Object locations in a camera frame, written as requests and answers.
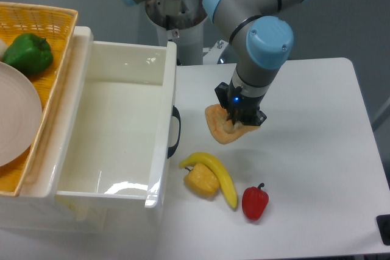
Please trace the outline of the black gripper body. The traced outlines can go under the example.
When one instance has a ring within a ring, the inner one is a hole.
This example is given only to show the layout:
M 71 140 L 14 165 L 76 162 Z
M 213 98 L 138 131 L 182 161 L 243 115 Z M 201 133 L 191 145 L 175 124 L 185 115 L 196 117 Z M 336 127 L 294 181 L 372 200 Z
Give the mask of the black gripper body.
M 241 86 L 235 87 L 232 82 L 229 85 L 222 82 L 214 91 L 220 106 L 233 116 L 233 124 L 241 121 L 243 125 L 260 126 L 267 119 L 260 110 L 264 96 L 250 97 Z

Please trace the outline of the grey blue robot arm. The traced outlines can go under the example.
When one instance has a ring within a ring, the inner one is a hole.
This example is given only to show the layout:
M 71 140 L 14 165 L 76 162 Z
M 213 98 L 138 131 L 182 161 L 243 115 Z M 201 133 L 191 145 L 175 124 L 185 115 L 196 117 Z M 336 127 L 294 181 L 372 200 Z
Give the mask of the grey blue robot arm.
M 202 60 L 203 24 L 210 20 L 239 60 L 229 83 L 215 89 L 232 123 L 259 126 L 260 103 L 291 52 L 294 35 L 277 14 L 307 0 L 122 0 L 143 3 L 161 45 L 174 41 L 181 65 Z

